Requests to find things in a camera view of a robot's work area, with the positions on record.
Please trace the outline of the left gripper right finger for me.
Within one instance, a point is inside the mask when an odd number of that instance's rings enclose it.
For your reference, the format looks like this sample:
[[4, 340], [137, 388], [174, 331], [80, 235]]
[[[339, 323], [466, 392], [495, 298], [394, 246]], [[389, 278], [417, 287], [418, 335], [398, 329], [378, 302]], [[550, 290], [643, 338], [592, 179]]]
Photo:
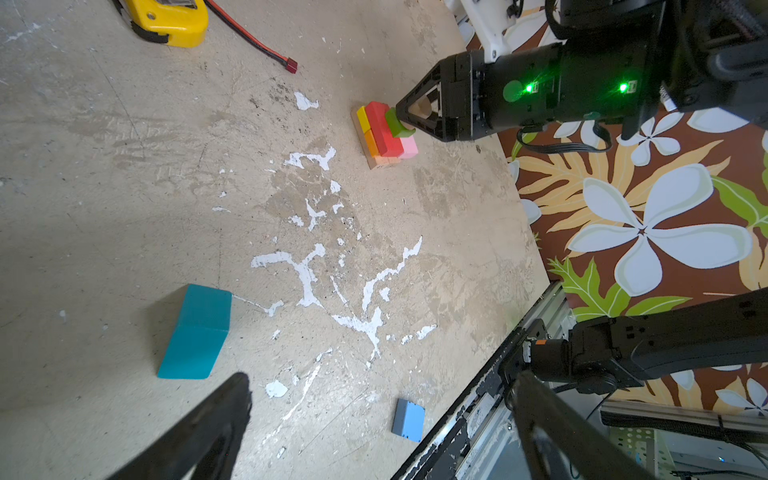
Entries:
[[529, 371], [515, 381], [511, 410], [533, 479], [568, 479], [568, 464], [583, 479], [653, 477]]

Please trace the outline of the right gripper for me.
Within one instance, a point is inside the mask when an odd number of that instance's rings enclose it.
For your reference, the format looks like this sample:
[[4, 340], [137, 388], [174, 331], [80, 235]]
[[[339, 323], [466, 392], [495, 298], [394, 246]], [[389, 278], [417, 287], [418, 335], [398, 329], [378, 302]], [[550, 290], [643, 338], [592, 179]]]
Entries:
[[467, 51], [438, 61], [395, 109], [442, 142], [575, 121], [634, 134], [657, 109], [662, 73], [645, 41], [552, 43], [494, 63]]

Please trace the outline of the round natural wood block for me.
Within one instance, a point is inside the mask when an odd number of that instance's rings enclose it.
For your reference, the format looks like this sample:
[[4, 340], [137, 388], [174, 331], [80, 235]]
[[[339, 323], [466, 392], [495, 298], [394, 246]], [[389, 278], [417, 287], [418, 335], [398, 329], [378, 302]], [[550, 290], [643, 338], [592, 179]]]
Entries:
[[427, 119], [433, 113], [432, 102], [427, 95], [422, 96], [411, 106], [411, 112], [420, 118]]

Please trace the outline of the teal wedge block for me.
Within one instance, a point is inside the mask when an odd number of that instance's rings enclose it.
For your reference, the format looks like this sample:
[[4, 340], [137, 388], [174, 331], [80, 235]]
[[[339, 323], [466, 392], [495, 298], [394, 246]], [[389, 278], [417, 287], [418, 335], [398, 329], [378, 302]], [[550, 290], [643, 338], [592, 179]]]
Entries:
[[187, 286], [159, 378], [204, 380], [211, 375], [230, 331], [232, 300], [229, 291]]

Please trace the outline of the yellow red striped block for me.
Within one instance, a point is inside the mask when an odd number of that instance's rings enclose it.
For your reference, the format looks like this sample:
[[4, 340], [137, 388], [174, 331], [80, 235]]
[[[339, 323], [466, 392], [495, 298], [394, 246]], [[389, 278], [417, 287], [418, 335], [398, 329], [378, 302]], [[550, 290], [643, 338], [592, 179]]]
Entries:
[[360, 126], [360, 130], [363, 134], [371, 130], [370, 122], [366, 113], [366, 108], [364, 106], [361, 106], [356, 110], [355, 116], [356, 116], [358, 125]]

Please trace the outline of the orange block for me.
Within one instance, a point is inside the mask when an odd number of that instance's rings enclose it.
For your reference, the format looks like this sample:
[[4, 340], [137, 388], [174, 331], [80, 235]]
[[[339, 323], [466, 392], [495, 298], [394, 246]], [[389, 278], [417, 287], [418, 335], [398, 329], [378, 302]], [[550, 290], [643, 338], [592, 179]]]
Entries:
[[371, 156], [372, 158], [380, 156], [379, 149], [375, 141], [372, 130], [368, 130], [364, 133], [364, 142], [365, 142], [369, 156]]

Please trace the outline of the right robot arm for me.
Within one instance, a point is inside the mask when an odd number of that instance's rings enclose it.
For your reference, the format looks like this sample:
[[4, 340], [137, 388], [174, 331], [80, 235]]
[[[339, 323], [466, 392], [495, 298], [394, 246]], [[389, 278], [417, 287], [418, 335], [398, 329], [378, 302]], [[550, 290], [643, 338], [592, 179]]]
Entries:
[[439, 61], [396, 106], [497, 136], [579, 323], [767, 290], [767, 5], [509, 1], [505, 49]]

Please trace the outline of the natural wood plank block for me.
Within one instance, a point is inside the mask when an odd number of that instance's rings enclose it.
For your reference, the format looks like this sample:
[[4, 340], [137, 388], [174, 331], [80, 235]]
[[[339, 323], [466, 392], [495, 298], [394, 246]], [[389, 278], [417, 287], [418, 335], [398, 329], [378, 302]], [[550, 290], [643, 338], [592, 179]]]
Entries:
[[351, 118], [353, 120], [353, 124], [355, 126], [355, 129], [356, 129], [356, 132], [357, 132], [360, 144], [361, 144], [361, 149], [362, 149], [362, 151], [363, 151], [363, 153], [364, 153], [364, 155], [366, 157], [366, 161], [367, 161], [368, 167], [371, 170], [375, 170], [375, 169], [391, 167], [391, 166], [399, 164], [400, 163], [400, 159], [397, 158], [397, 157], [383, 157], [383, 156], [380, 155], [379, 157], [372, 158], [371, 156], [368, 155], [367, 148], [366, 148], [366, 145], [365, 145], [365, 142], [364, 142], [364, 134], [361, 132], [360, 126], [358, 125], [358, 122], [357, 122], [357, 119], [356, 119], [356, 116], [355, 116], [355, 112], [356, 112], [357, 109], [354, 109], [352, 111]]

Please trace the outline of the blue block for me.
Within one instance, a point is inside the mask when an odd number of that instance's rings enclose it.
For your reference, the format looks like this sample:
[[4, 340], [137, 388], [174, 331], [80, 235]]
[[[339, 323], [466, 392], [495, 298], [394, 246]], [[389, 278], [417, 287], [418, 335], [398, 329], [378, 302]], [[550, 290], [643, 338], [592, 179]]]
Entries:
[[398, 399], [391, 432], [397, 436], [420, 443], [423, 439], [425, 409], [406, 399]]

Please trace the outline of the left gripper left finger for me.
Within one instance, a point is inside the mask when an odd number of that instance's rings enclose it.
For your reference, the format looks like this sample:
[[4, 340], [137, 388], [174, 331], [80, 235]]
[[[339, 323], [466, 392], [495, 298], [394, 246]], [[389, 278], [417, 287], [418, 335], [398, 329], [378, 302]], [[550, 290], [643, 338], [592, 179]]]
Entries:
[[230, 376], [113, 479], [230, 479], [250, 421], [247, 374]]

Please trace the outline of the green block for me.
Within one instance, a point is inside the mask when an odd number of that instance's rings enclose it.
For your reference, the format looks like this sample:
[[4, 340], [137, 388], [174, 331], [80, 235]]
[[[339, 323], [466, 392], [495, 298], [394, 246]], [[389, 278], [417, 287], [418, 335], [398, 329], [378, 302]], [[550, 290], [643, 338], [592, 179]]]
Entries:
[[416, 132], [415, 129], [408, 128], [404, 123], [402, 123], [399, 120], [399, 118], [397, 117], [395, 108], [390, 108], [386, 112], [385, 119], [387, 122], [387, 126], [389, 128], [389, 131], [394, 138], [410, 138]]

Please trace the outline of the pink block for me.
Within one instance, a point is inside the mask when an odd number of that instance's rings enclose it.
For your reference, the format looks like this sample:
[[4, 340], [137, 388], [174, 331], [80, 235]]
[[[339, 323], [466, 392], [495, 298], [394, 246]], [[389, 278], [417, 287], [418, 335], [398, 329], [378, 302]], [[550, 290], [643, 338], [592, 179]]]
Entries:
[[400, 138], [400, 142], [403, 148], [403, 152], [398, 156], [399, 159], [410, 159], [419, 153], [414, 136]]

